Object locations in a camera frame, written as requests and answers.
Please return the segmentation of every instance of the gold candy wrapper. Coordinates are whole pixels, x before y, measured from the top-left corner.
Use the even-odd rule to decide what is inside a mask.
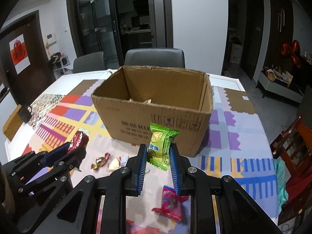
[[[147,161],[166,171],[169,168],[170,162],[170,145],[179,131],[154,123],[150,124],[150,129],[152,131],[152,138],[148,146]]]

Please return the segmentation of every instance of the cardboard box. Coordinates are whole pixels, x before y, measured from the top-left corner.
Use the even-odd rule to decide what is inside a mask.
[[[91,95],[113,138],[149,145],[150,122],[177,129],[179,153],[195,156],[213,109],[209,75],[184,68],[123,66]]]

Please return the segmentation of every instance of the colorful tablecloth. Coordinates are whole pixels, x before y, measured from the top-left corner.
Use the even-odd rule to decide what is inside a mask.
[[[91,93],[102,80],[84,80],[46,115],[36,129],[24,153],[50,151],[71,140],[78,128],[90,131],[87,156],[72,176],[75,186],[86,175],[96,178],[110,172],[91,170],[94,160],[111,153],[111,159],[121,155],[135,156],[138,146],[110,137],[91,100]],[[202,141],[202,151],[191,164],[208,175],[231,175],[271,217],[277,217],[276,175],[269,143],[258,115],[246,92],[213,87],[214,109],[210,126]],[[144,188],[138,198],[127,197],[128,233],[188,233],[190,201],[182,203],[184,218],[176,223],[151,212],[161,206],[163,185],[172,187],[170,169],[164,172],[147,164]]]

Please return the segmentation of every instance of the wall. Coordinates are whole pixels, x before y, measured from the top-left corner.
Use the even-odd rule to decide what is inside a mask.
[[[54,32],[56,36],[57,42],[49,47],[50,54],[62,52],[67,55],[70,62],[68,68],[72,69],[74,59],[77,56],[69,28],[66,0],[51,0],[49,2],[46,1],[45,4],[33,4],[32,8],[25,8],[25,11],[19,14],[13,11],[14,16],[12,17],[10,14],[3,27],[36,10],[39,10],[40,28],[44,44],[47,42],[46,36],[48,34]]]
[[[70,62],[68,68],[71,69],[73,68],[73,63],[77,58],[77,55],[71,37],[71,30],[69,28],[66,0],[51,0],[49,5],[55,27],[55,36],[60,50],[59,52],[68,56]]]
[[[10,117],[11,113],[16,108],[16,103],[9,92],[8,95],[1,101],[0,103],[0,127],[2,128],[7,121],[7,119]],[[2,129],[0,132],[0,162],[1,164],[7,163],[7,154],[4,147],[4,142],[6,140],[6,136],[3,134]]]
[[[182,49],[185,67],[221,74],[228,0],[172,0],[174,48]]]
[[[246,29],[246,15],[247,15],[247,0],[240,0],[238,5],[238,31],[239,39],[244,45],[245,38],[245,29]],[[271,4],[270,0],[264,0],[264,24],[263,24],[263,34],[262,34],[262,43],[259,52],[259,58],[257,62],[257,67],[255,69],[255,74],[253,79],[258,81],[259,74],[262,70],[264,60],[266,58],[266,51],[269,43],[269,34],[270,34],[270,24],[271,24]]]
[[[48,34],[50,34],[51,32],[55,31],[55,26],[54,26],[54,22],[53,22],[53,17],[50,11],[50,4],[49,3],[45,3],[45,4],[33,4],[32,8],[29,8],[23,12],[19,13],[13,13],[14,16],[12,16],[11,14],[9,15],[8,19],[5,21],[4,25],[2,28],[6,27],[7,25],[9,25],[10,23],[12,23],[15,20],[18,20],[19,18],[33,12],[33,11],[37,11],[39,10],[39,20],[40,20],[40,28],[41,28],[41,34],[42,34],[42,38],[43,38],[43,43],[46,44],[47,42],[47,38],[46,36]],[[59,45],[58,42],[51,45],[49,48],[49,51],[51,54],[59,52]]]
[[[293,40],[299,41],[301,55],[305,52],[312,54],[312,22],[305,10],[293,2],[294,10],[294,35]]]

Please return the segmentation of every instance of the gray chair back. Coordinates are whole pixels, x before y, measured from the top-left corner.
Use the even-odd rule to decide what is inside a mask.
[[[312,129],[312,89],[307,85],[305,95],[297,109],[297,117],[301,116],[303,125]]]
[[[125,65],[185,68],[184,53],[176,48],[138,48],[127,52]]]
[[[81,72],[106,70],[102,51],[86,54],[74,60],[74,74]]]

